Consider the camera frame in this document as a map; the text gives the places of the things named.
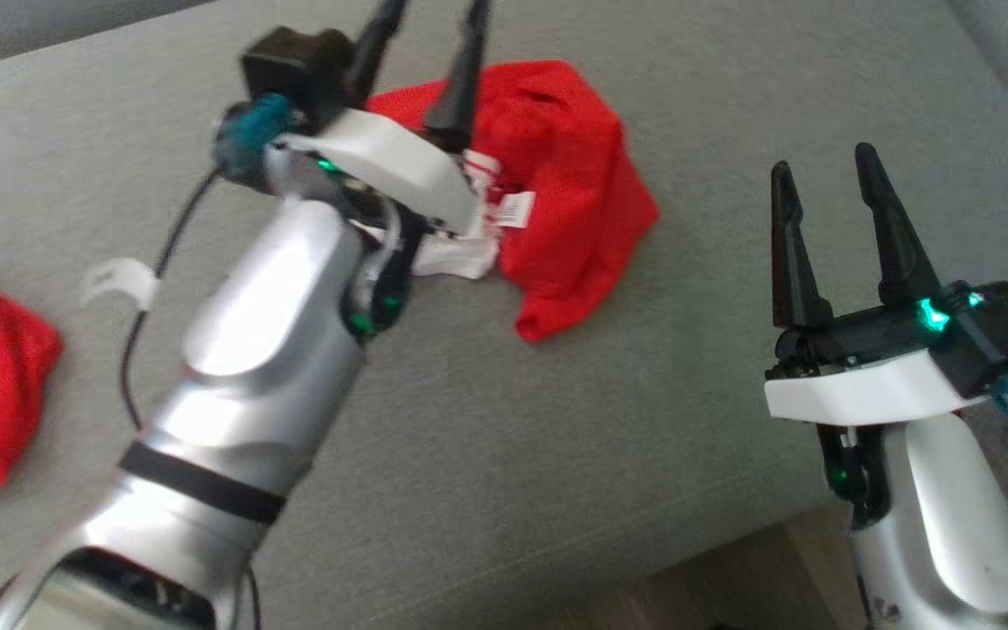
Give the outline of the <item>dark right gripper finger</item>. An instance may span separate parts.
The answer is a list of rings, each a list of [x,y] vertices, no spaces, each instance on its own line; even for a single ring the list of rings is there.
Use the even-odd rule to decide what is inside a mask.
[[[860,194],[871,210],[875,230],[881,304],[904,306],[932,298],[940,290],[935,267],[893,188],[879,152],[870,143],[857,143],[853,159]]]
[[[820,294],[802,234],[804,208],[788,161],[777,161],[769,176],[773,326],[823,328],[835,318]]]

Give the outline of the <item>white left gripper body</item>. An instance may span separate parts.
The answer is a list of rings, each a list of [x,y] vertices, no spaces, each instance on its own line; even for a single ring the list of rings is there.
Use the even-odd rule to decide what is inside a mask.
[[[479,196],[456,160],[384,115],[348,108],[316,136],[283,133],[285,148],[316,152],[332,166],[428,220],[463,235],[479,215]]]

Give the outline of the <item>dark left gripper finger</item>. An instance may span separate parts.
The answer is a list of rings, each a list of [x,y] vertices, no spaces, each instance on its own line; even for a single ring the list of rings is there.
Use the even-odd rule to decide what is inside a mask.
[[[459,47],[445,76],[443,92],[425,112],[425,135],[447,154],[463,154],[471,147],[492,5],[492,1],[469,4],[460,24]]]
[[[381,1],[353,43],[352,62],[346,72],[346,106],[363,110],[373,89],[391,40],[395,38],[409,1]]]

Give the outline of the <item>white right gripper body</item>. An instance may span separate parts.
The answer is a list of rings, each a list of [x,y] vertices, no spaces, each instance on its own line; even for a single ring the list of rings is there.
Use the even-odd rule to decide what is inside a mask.
[[[929,347],[953,331],[927,300],[873,307],[821,328],[785,328],[766,371],[772,417],[836,427],[891,425],[983,403],[949,383]]]

